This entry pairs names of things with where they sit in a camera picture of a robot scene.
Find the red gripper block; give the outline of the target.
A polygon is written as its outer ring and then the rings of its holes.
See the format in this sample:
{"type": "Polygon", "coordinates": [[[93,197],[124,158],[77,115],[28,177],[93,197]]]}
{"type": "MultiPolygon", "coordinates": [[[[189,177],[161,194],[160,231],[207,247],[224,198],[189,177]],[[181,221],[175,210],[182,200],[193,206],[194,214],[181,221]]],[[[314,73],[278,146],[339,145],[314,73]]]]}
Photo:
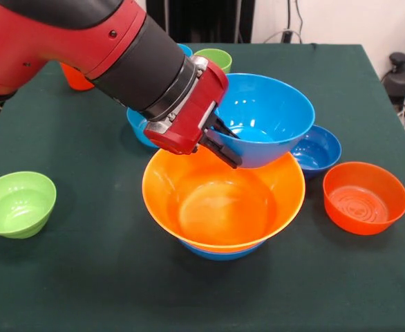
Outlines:
{"type": "Polygon", "coordinates": [[[208,123],[212,131],[239,138],[218,116],[212,116],[227,87],[226,74],[212,61],[183,62],[175,82],[146,109],[145,136],[175,154],[190,154],[200,143],[236,169],[242,158],[227,145],[204,136],[208,123]]]}

